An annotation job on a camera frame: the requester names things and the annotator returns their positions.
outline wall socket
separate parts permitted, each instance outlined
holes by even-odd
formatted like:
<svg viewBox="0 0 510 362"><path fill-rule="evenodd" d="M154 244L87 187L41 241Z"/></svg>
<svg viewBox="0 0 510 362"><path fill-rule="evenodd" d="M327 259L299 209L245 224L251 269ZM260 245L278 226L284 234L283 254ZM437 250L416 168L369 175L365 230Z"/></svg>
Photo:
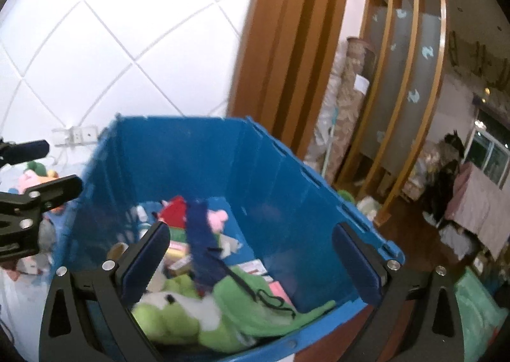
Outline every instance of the wall socket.
<svg viewBox="0 0 510 362"><path fill-rule="evenodd" d="M93 145L98 142L98 135L97 126L72 126L68 129L53 129L52 141L56 147Z"/></svg>

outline wooden slat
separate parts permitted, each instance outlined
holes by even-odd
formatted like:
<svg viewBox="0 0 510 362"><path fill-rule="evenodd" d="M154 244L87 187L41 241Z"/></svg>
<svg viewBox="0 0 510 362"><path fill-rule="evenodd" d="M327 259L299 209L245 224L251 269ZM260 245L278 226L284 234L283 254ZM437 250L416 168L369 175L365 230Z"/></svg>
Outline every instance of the wooden slat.
<svg viewBox="0 0 510 362"><path fill-rule="evenodd" d="M367 193L372 193L374 186L377 186L376 177L378 176L379 168L381 167L381 161L384 157L384 153L388 147L390 140L393 137L393 131L397 125L402 105L405 103L405 98L409 92L412 70L414 67L414 61L417 54L418 47L418 36L420 34L421 27L421 15L425 8L425 0L414 0L412 6L412 26L411 26L411 37L409 42L409 50L407 52L407 60L404 68L404 75L402 76L402 83L400 84L400 90L395 101L395 107L393 109L390 122L384 133L384 138L379 146L377 154L374 158L374 162L368 171L365 182L360 188L358 198L364 198Z"/></svg>
<svg viewBox="0 0 510 362"><path fill-rule="evenodd" d="M268 72L266 93L259 120L270 134L273 133L276 122L276 115L287 78L305 0L285 1L285 10L279 21L280 32L274 43L274 53Z"/></svg>
<svg viewBox="0 0 510 362"><path fill-rule="evenodd" d="M361 20L360 38L367 36L370 18L374 14L375 9L380 7L383 0L365 0L365 9L363 10L363 20Z"/></svg>
<svg viewBox="0 0 510 362"><path fill-rule="evenodd" d="M414 144L411 147L411 151L409 156L405 160L404 167L402 168L399 176L397 177L393 188L390 191L390 194L386 198L382 208L379 210L377 217L375 219L376 223L383 223L387 220L389 215L389 208L395 199L400 194L402 187L404 186L409 174L418 159L421 148L423 147L423 143L425 142L425 138L427 137L428 129L430 128L430 124L432 122L432 118L435 112L435 105L437 103L437 97L439 96L439 92L441 91L441 84L443 79L443 65L445 58L445 47L446 47L446 33L447 33L447 3L446 0L441 0L441 34L439 39L439 52L438 52L438 61L435 66L434 80L432 83L432 90L430 91L430 97L427 102L427 106L425 107L425 113L423 115L422 123L420 128L418 129L418 133L416 135L416 139Z"/></svg>
<svg viewBox="0 0 510 362"><path fill-rule="evenodd" d="M251 0L230 91L228 115L259 121L285 0Z"/></svg>
<svg viewBox="0 0 510 362"><path fill-rule="evenodd" d="M346 0L329 0L318 52L314 61L310 86L304 99L304 105L297 124L297 132L292 142L292 150L303 159L307 153L310 139L319 116L322 99L330 76L338 37L342 27Z"/></svg>
<svg viewBox="0 0 510 362"><path fill-rule="evenodd" d="M287 102L280 102L279 115L281 113L281 124L278 129L278 124L275 126L274 136L278 137L287 146L292 145L294 136L296 135L296 125L301 115L303 108L304 98L307 93L308 87L316 87L315 84L310 84L312 77L313 66L315 57L318 52L320 34L324 24L326 15L326 8L329 0L315 0L313 4L308 4L309 10L305 10L302 18L306 18L307 12L310 13L308 31L305 34L303 41L304 45L302 50L294 49L291 60L291 69L285 84L285 91L287 91Z"/></svg>
<svg viewBox="0 0 510 362"><path fill-rule="evenodd" d="M336 186L342 187L345 182L350 182L354 179L354 175L361 160L360 146L365 135L365 130L368 125L368 120L371 116L372 109L377 100L379 94L379 86L381 85L381 79L384 75L384 71L387 68L386 60L390 50L391 40L393 38L393 27L395 25L395 10L400 8L402 0L388 0L388 10L386 12L386 22L384 26L383 40L381 43L381 54L377 62L377 68L375 70L374 80L370 87L369 96L359 120L358 130L356 131L353 143L351 144L350 151L345 159L344 166L340 171Z"/></svg>

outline dark blue cloth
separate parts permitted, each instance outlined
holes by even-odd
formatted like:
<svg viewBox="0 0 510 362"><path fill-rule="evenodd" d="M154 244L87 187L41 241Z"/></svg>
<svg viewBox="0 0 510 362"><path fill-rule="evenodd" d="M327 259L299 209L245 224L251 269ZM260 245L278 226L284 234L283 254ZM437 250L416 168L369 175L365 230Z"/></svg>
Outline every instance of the dark blue cloth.
<svg viewBox="0 0 510 362"><path fill-rule="evenodd" d="M214 285L226 276L221 265L220 249L207 222L207 202L188 202L186 237L192 255L194 282L198 290L212 292Z"/></svg>

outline wooden door frame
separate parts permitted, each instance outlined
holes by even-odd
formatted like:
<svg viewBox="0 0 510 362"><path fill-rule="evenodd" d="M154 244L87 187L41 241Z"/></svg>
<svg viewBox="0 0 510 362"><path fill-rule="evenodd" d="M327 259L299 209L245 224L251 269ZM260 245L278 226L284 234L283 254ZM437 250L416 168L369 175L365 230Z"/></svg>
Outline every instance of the wooden door frame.
<svg viewBox="0 0 510 362"><path fill-rule="evenodd" d="M317 121L346 0L251 0L228 115L251 116L300 158Z"/></svg>

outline red cloth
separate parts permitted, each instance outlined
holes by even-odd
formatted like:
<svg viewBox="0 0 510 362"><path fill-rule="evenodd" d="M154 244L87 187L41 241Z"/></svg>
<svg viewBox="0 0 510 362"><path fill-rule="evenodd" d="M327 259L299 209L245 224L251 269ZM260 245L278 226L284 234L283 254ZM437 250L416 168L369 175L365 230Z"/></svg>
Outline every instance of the red cloth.
<svg viewBox="0 0 510 362"><path fill-rule="evenodd" d="M186 201L180 195L173 197L157 217L169 227L186 229Z"/></svg>

